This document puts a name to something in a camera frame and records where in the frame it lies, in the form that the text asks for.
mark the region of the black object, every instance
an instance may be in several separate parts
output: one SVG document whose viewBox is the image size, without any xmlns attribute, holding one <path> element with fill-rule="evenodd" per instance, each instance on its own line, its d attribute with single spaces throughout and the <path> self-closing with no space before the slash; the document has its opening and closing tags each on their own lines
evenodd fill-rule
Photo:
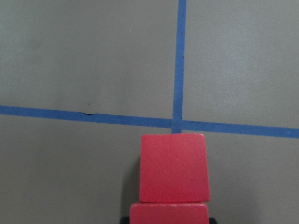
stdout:
<svg viewBox="0 0 299 224">
<path fill-rule="evenodd" d="M 122 217 L 120 220 L 120 224 L 129 224 L 130 223 L 130 218 L 129 217 Z M 210 224 L 217 224 L 216 219 L 214 218 L 209 218 L 209 223 Z"/>
</svg>

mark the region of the block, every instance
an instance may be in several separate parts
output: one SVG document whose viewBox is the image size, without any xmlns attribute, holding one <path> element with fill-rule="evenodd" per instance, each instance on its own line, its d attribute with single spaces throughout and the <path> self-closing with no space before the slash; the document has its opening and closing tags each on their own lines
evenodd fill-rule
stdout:
<svg viewBox="0 0 299 224">
<path fill-rule="evenodd" d="M 202 203 L 134 203 L 130 224 L 208 224 L 207 206 Z"/>
<path fill-rule="evenodd" d="M 186 203 L 209 199 L 204 135 L 142 136 L 140 202 Z"/>
</svg>

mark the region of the vertical blue line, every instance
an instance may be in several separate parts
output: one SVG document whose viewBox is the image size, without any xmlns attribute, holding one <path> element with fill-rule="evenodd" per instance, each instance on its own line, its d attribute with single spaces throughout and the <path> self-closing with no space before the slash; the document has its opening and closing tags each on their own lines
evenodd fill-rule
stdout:
<svg viewBox="0 0 299 224">
<path fill-rule="evenodd" d="M 184 93 L 184 50 L 185 50 L 186 0 L 178 1 L 178 24 L 176 43 L 176 64 L 174 77 L 172 133 L 182 132 Z"/>
</svg>

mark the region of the blue tape strip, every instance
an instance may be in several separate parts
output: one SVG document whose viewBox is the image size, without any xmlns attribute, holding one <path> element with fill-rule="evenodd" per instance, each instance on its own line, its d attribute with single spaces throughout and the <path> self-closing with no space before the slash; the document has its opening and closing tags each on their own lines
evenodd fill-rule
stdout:
<svg viewBox="0 0 299 224">
<path fill-rule="evenodd" d="M 176 44 L 176 65 L 172 110 L 172 133 L 181 133 L 184 91 L 184 51 L 185 51 L 186 0 L 178 1 L 178 25 Z"/>
<path fill-rule="evenodd" d="M 297 128 L 235 125 L 235 124 L 183 120 L 182 129 L 202 131 L 202 132 L 249 134 L 249 135 L 299 139 L 299 129 Z"/>
<path fill-rule="evenodd" d="M 145 118 L 109 114 L 84 114 L 81 112 L 45 110 L 0 105 L 0 114 L 35 118 L 73 120 L 104 124 L 132 125 L 145 127 L 171 128 L 171 119 Z"/>
</svg>

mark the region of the gray surface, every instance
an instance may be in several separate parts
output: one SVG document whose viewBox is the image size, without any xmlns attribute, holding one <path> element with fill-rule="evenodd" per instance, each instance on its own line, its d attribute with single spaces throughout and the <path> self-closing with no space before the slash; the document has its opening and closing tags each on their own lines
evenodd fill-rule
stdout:
<svg viewBox="0 0 299 224">
<path fill-rule="evenodd" d="M 299 127 L 299 1 L 189 0 L 184 119 Z"/>
<path fill-rule="evenodd" d="M 0 3 L 1 105 L 171 118 L 176 1 Z"/>
<path fill-rule="evenodd" d="M 3 115 L 0 126 L 2 224 L 118 224 L 138 201 L 141 134 L 170 133 Z"/>
<path fill-rule="evenodd" d="M 203 133 L 211 217 L 219 224 L 299 220 L 299 140 Z"/>
</svg>

